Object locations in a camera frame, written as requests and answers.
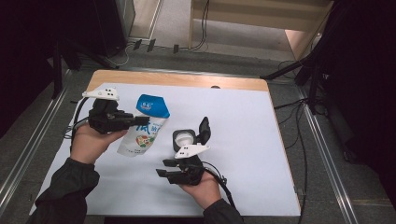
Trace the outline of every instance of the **floor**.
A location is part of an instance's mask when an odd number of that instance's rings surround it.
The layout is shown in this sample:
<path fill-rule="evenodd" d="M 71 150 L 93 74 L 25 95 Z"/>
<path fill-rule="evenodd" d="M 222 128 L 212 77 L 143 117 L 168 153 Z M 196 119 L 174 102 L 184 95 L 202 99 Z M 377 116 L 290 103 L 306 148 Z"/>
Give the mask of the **floor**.
<path fill-rule="evenodd" d="M 161 0 L 134 0 L 135 17 L 131 38 L 151 39 L 161 6 Z"/>
<path fill-rule="evenodd" d="M 242 35 L 238 33 L 243 30 L 244 34 L 256 34 L 254 27 L 238 28 L 234 24 L 208 24 L 207 49 L 204 47 L 200 52 L 182 50 L 174 54 L 173 45 L 187 44 L 185 33 L 174 29 L 175 22 L 161 24 L 162 18 L 174 14 L 176 1 L 164 0 L 159 12 L 152 37 L 156 38 L 157 48 L 152 52 L 146 52 L 145 47 L 137 50 L 128 49 L 129 61 L 121 66 L 121 70 L 135 69 L 162 69 L 172 71 L 192 71 L 200 73 L 217 73 L 221 76 L 251 77 L 258 78 L 260 75 L 268 75 L 279 67 L 286 66 L 292 61 L 290 47 L 285 41 L 284 32 L 277 29 L 264 29 L 260 32 L 266 33 L 265 41 L 261 40 L 261 47 L 255 49 L 256 45 L 249 45 L 254 40 L 254 35 Z M 212 28 L 221 26 L 227 32 L 214 32 Z M 195 41 L 199 40 L 199 29 L 194 31 L 197 35 Z M 125 62 L 127 56 L 121 52 L 118 56 L 111 58 L 112 61 Z M 2 157 L 0 164 L 0 183 L 4 186 L 9 179 L 9 174 L 17 164 L 20 155 L 30 152 L 30 160 L 20 179 L 15 180 L 16 188 L 7 193 L 10 196 L 7 207 L 2 207 L 0 223 L 23 223 L 27 218 L 31 206 L 41 187 L 41 183 L 50 167 L 56 150 L 63 141 L 62 131 L 73 117 L 76 105 L 70 103 L 80 99 L 80 94 L 85 91 L 93 71 L 101 67 L 92 60 L 81 56 L 83 65 L 79 71 L 70 71 L 64 68 L 64 95 L 59 100 L 58 112 L 48 115 L 49 123 L 45 126 L 42 137 L 34 138 L 31 144 L 31 136 L 40 120 L 46 114 L 47 108 L 58 101 L 51 101 L 52 86 L 48 86 L 26 109 L 21 117 L 15 122 L 8 133 L 0 139 L 0 150 Z M 294 74 L 290 72 L 274 81 L 268 81 L 274 106 L 283 105 L 304 98 L 307 91 L 307 83 L 304 87 L 293 84 Z M 391 206 L 387 195 L 379 184 L 378 177 L 364 164 L 350 164 L 343 158 L 342 143 L 333 131 L 332 125 L 325 116 L 312 117 L 307 111 L 300 111 L 301 116 L 297 122 L 296 110 L 285 107 L 276 111 L 278 122 L 288 119 L 279 125 L 285 147 L 292 146 L 296 140 L 298 128 L 301 130 L 304 148 L 307 157 L 307 189 L 306 204 L 302 223 L 396 223 L 396 213 Z M 318 132 L 313 132 L 312 127 L 318 125 L 323 139 L 318 139 Z M 301 204 L 303 204 L 304 188 L 304 152 L 300 141 L 286 149 L 291 174 L 295 186 L 299 192 Z M 344 192 L 344 198 L 340 198 L 340 192 Z M 342 201 L 350 202 L 350 211 L 343 207 Z M 103 217 L 89 216 L 85 223 L 103 223 Z M 297 217 L 246 217 L 246 223 L 297 223 Z"/>

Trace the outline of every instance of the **metal rail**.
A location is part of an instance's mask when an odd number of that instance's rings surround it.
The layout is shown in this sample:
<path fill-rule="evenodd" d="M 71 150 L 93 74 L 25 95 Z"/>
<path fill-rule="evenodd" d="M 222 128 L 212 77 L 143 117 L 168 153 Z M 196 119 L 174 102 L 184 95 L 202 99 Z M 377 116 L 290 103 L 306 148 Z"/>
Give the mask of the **metal rail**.
<path fill-rule="evenodd" d="M 306 92 L 302 88 L 299 87 L 298 91 L 301 99 L 307 97 Z M 337 199 L 337 202 L 340 206 L 341 212 L 344 216 L 344 220 L 347 224 L 358 224 L 359 221 L 353 210 L 352 203 L 347 195 L 347 190 L 344 187 L 341 177 L 338 174 L 335 164 L 332 160 L 332 154 L 330 153 L 330 150 L 325 141 L 325 137 L 320 130 L 317 117 L 312 115 L 311 111 L 307 106 L 304 108 L 304 112 L 306 118 L 308 119 L 308 123 L 314 135 L 315 141 L 317 142 L 320 157 L 323 160 L 324 167 L 329 176 L 335 198 Z"/>
<path fill-rule="evenodd" d="M 71 77 L 71 72 L 70 70 L 67 70 L 64 75 L 64 88 L 62 89 L 62 91 L 60 92 L 60 94 L 56 99 L 50 101 L 46 112 L 44 113 L 41 120 L 38 122 L 35 131 L 33 132 L 28 143 L 24 147 L 20 157 L 18 158 L 11 172 L 8 174 L 6 181 L 1 187 L 0 216 L 2 216 L 4 211 L 6 210 L 6 207 L 9 201 L 11 200 L 12 195 L 14 194 L 18 185 L 20 184 L 26 169 L 28 168 L 33 156 L 35 155 L 35 152 L 37 151 L 38 146 L 41 143 L 41 140 L 43 139 L 44 134 L 46 133 L 53 118 L 55 117 L 56 112 L 58 111 L 59 106 L 61 105 L 64 96 L 66 95 L 68 79 L 70 77 Z"/>

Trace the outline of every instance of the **blue label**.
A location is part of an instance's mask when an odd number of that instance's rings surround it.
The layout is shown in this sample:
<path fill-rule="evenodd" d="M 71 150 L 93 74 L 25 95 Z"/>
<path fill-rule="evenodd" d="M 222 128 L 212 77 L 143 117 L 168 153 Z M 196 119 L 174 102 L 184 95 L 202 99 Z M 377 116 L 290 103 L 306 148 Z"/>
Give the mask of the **blue label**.
<path fill-rule="evenodd" d="M 142 94 L 137 101 L 136 109 L 145 115 L 167 119 L 170 114 L 162 97 Z"/>

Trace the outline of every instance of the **black stand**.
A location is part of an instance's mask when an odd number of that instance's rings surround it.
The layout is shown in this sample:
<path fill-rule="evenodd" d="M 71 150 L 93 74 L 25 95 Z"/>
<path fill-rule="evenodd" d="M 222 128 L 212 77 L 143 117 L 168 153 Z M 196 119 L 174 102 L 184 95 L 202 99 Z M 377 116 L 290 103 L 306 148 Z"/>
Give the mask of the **black stand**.
<path fill-rule="evenodd" d="M 110 66 L 110 64 L 104 61 L 102 58 L 92 53 L 90 50 L 81 46 L 78 43 L 75 43 L 69 39 L 58 37 L 55 41 L 54 51 L 53 51 L 53 82 L 54 82 L 54 90 L 52 94 L 52 99 L 55 99 L 59 92 L 62 90 L 62 59 L 61 56 L 64 57 L 64 61 L 67 66 L 73 70 L 79 70 L 81 67 L 81 61 L 79 60 L 76 52 L 81 52 L 97 63 L 101 64 L 104 68 L 114 69 Z"/>
<path fill-rule="evenodd" d="M 341 23 L 343 18 L 345 17 L 347 13 L 347 7 L 346 6 L 340 6 L 342 4 L 342 1 L 336 1 L 332 7 L 332 11 L 338 7 L 339 12 L 337 16 L 333 17 L 332 22 L 330 24 L 327 24 L 328 27 L 326 27 L 325 33 L 323 34 L 323 37 L 319 40 L 317 45 L 314 47 L 314 49 L 311 51 L 308 56 L 305 58 L 302 58 L 300 61 L 297 61 L 295 63 L 292 63 L 291 65 L 280 69 L 279 71 L 274 72 L 273 74 L 267 75 L 267 76 L 260 76 L 262 79 L 267 79 L 271 80 L 276 77 L 280 77 L 290 71 L 293 71 L 296 68 L 302 67 L 300 72 L 297 74 L 297 76 L 294 79 L 294 82 L 302 86 L 306 83 L 306 81 L 312 77 L 311 80 L 311 85 L 309 89 L 309 94 L 308 94 L 308 106 L 311 110 L 311 113 L 313 115 L 316 114 L 315 111 L 315 98 L 317 94 L 317 87 L 318 87 L 318 79 L 321 74 L 320 70 L 320 63 L 322 62 L 322 59 L 325 57 L 324 51 L 329 47 L 329 44 L 331 43 L 331 40 L 333 39 L 333 36 L 335 34 L 335 30 L 338 27 L 338 25 Z"/>

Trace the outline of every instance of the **wooden table edge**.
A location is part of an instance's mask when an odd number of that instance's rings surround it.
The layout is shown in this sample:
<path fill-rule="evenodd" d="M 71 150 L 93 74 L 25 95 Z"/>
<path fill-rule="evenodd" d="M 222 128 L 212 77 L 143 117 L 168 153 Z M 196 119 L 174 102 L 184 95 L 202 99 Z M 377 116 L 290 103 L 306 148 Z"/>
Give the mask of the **wooden table edge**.
<path fill-rule="evenodd" d="M 259 78 L 224 77 L 217 74 L 194 74 L 150 71 L 97 70 L 93 73 L 87 91 L 93 91 L 103 83 L 127 83 L 142 85 L 163 85 L 183 87 L 269 91 L 267 82 Z"/>

